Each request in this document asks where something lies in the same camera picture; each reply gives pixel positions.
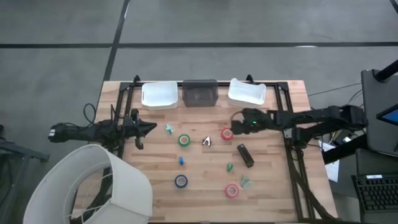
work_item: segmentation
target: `green tape roll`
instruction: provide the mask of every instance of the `green tape roll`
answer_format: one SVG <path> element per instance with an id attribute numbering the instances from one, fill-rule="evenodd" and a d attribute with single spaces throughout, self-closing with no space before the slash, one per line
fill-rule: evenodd
<path id="1" fill-rule="evenodd" d="M 178 137 L 178 144 L 182 147 L 187 147 L 191 143 L 191 139 L 187 134 L 182 134 Z"/>

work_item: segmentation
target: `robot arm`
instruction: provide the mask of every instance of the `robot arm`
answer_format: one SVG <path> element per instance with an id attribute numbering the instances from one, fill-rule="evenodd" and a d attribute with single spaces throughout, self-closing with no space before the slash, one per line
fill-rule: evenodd
<path id="1" fill-rule="evenodd" d="M 138 110 L 131 110 L 131 116 L 124 118 L 123 124 L 118 125 L 111 119 L 100 121 L 87 127 L 80 127 L 70 123 L 58 123 L 50 129 L 51 142 L 66 142 L 68 140 L 96 141 L 104 147 L 117 148 L 120 140 L 136 137 L 136 147 L 143 149 L 140 138 L 145 137 L 157 126 L 156 123 L 139 119 Z"/>
<path id="2" fill-rule="evenodd" d="M 293 147 L 304 149 L 311 138 L 340 129 L 358 131 L 368 124 L 362 108 L 352 105 L 329 106 L 324 109 L 289 113 L 288 111 L 244 108 L 243 121 L 231 120 L 234 134 L 256 133 L 262 130 L 283 131 L 291 128 Z M 309 128 L 297 128 L 296 124 L 319 123 Z"/>

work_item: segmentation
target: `clear plastic bin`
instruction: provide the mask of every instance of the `clear plastic bin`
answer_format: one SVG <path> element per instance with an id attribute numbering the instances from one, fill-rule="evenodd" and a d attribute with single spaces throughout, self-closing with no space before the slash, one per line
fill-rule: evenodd
<path id="1" fill-rule="evenodd" d="M 182 98 L 185 106 L 214 106 L 218 99 L 216 80 L 184 80 Z"/>

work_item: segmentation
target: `wooden table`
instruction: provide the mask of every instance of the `wooden table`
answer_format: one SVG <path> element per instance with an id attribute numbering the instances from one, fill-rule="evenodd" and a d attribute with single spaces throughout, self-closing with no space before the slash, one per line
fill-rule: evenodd
<path id="1" fill-rule="evenodd" d="M 294 111 L 309 110 L 307 92 L 303 81 L 288 81 Z M 109 119 L 110 106 L 116 106 L 119 82 L 104 82 L 96 120 Z M 179 93 L 178 108 L 149 111 L 141 105 L 141 88 L 135 88 L 132 108 L 139 110 L 144 121 L 156 122 L 157 128 L 145 139 L 144 150 L 138 150 L 134 138 L 126 141 L 123 159 L 137 167 L 148 177 L 154 193 L 152 222 L 273 222 L 297 220 L 289 171 L 281 132 L 261 131 L 250 135 L 235 136 L 232 141 L 221 138 L 220 132 L 229 127 L 231 115 L 242 108 L 227 102 L 228 88 L 219 87 L 216 106 L 186 108 Z M 277 110 L 275 91 L 267 88 L 263 110 Z M 165 130 L 166 124 L 174 128 L 174 134 Z M 181 134 L 191 137 L 188 147 L 180 147 Z M 211 136 L 212 146 L 202 146 L 205 136 Z M 236 146 L 245 144 L 255 165 L 247 168 Z M 180 166 L 178 157 L 185 164 Z M 310 188 L 320 203 L 336 217 L 325 165 L 319 148 L 309 146 L 305 150 L 305 165 Z M 226 166 L 234 168 L 227 173 Z M 176 188 L 174 178 L 184 174 L 188 185 Z M 254 181 L 230 199 L 224 193 L 228 184 L 239 185 L 243 174 Z"/>

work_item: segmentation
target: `white tray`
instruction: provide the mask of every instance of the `white tray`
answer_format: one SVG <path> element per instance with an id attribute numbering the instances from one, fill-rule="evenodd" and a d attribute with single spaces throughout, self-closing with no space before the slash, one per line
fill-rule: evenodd
<path id="1" fill-rule="evenodd" d="M 156 82 L 142 85 L 141 103 L 148 110 L 174 109 L 178 105 L 177 82 Z"/>
<path id="2" fill-rule="evenodd" d="M 233 78 L 229 84 L 228 103 L 234 106 L 258 108 L 266 99 L 266 89 L 264 84 L 253 85 Z"/>

